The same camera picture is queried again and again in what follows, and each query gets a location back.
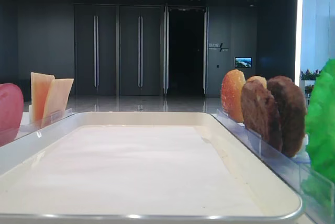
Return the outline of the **orange glazed bread slice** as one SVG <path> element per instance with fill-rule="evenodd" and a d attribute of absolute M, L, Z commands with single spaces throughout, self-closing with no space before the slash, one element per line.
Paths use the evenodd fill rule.
<path fill-rule="evenodd" d="M 221 104 L 228 116 L 238 123 L 243 122 L 241 110 L 241 91 L 245 84 L 244 73 L 239 70 L 229 71 L 221 84 Z"/>

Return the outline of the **clear acrylic bread rack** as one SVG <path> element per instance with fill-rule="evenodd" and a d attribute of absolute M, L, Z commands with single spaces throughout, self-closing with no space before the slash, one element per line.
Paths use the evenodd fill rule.
<path fill-rule="evenodd" d="M 221 124 L 223 124 L 227 128 L 233 128 L 233 127 L 244 128 L 244 123 L 236 122 L 235 120 L 230 118 L 228 113 L 223 109 L 217 109 L 215 117 Z"/>

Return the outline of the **brown meat patty left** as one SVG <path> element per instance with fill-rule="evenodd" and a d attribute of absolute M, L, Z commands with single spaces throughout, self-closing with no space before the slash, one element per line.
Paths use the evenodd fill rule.
<path fill-rule="evenodd" d="M 280 114 L 271 92 L 257 80 L 246 82 L 241 91 L 241 110 L 244 125 L 281 152 L 283 140 Z"/>

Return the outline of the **brown meat patty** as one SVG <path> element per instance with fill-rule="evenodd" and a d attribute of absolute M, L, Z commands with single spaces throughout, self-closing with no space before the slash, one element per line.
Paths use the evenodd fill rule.
<path fill-rule="evenodd" d="M 246 82 L 241 91 L 241 110 L 244 125 L 281 152 L 283 140 L 280 114 L 271 92 L 257 80 Z"/>
<path fill-rule="evenodd" d="M 305 137 L 306 102 L 302 90 L 289 78 L 276 76 L 267 81 L 280 114 L 282 153 L 292 158 L 302 147 Z"/>

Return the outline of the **yellow cheese slice front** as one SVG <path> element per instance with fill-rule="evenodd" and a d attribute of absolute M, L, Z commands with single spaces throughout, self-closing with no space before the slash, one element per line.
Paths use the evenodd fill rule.
<path fill-rule="evenodd" d="M 74 79 L 55 79 L 51 82 L 44 105 L 42 127 L 63 117 L 73 82 Z"/>

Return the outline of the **brown meat patty right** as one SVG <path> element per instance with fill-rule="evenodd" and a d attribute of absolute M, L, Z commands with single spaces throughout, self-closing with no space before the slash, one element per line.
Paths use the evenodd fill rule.
<path fill-rule="evenodd" d="M 276 76 L 267 81 L 280 114 L 282 153 L 292 158 L 302 147 L 305 137 L 306 102 L 302 90 L 289 78 Z"/>

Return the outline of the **orange cheese slice rear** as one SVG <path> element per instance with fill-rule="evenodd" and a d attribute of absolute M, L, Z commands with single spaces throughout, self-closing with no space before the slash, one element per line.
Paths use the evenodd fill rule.
<path fill-rule="evenodd" d="M 38 122 L 43 118 L 44 105 L 54 75 L 31 72 L 31 105 L 32 122 Z"/>

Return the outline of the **green lettuce leaf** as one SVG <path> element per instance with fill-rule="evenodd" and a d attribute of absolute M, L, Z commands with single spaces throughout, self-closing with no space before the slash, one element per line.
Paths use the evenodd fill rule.
<path fill-rule="evenodd" d="M 305 116 L 311 169 L 334 183 L 334 59 L 321 70 Z"/>

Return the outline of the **red tomato slice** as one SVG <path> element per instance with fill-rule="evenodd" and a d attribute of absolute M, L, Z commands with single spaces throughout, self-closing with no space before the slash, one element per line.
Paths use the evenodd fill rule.
<path fill-rule="evenodd" d="M 1 84 L 1 147 L 15 140 L 23 110 L 21 89 L 12 83 Z"/>

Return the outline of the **clear acrylic lettuce rack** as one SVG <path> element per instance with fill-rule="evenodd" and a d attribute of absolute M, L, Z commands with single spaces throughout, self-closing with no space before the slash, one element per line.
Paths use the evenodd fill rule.
<path fill-rule="evenodd" d="M 299 166 L 300 193 L 315 223 L 334 223 L 334 183 L 309 166 Z"/>

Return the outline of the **dark double door middle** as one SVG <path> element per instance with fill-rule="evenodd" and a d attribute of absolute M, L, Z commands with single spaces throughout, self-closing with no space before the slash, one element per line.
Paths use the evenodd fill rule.
<path fill-rule="evenodd" d="M 161 11 L 158 7 L 120 8 L 120 94 L 161 94 Z"/>

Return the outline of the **dark double door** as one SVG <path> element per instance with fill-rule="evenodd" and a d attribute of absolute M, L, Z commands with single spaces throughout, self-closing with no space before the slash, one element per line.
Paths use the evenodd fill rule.
<path fill-rule="evenodd" d="M 161 11 L 158 7 L 120 8 L 120 94 L 161 94 Z"/>
<path fill-rule="evenodd" d="M 78 95 L 116 95 L 116 7 L 76 5 Z"/>

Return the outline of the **dark double door left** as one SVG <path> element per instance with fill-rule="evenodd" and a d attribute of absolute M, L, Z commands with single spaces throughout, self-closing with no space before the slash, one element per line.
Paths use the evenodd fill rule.
<path fill-rule="evenodd" d="M 116 95 L 116 7 L 76 5 L 78 95 Z"/>

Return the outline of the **white rectangular tray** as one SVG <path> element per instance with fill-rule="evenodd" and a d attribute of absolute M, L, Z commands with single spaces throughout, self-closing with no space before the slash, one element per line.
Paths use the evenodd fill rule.
<path fill-rule="evenodd" d="M 304 211 L 301 196 L 206 113 L 76 113 L 1 147 L 1 189 L 6 175 L 81 127 L 193 127 L 213 145 L 229 172 L 261 210 L 259 216 L 7 214 L 1 223 L 294 223 Z"/>

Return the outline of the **small wall display screen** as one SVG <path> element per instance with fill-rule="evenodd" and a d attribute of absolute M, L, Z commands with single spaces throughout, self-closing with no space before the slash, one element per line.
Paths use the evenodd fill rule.
<path fill-rule="evenodd" d="M 252 58 L 235 58 L 234 66 L 235 68 L 251 68 Z"/>

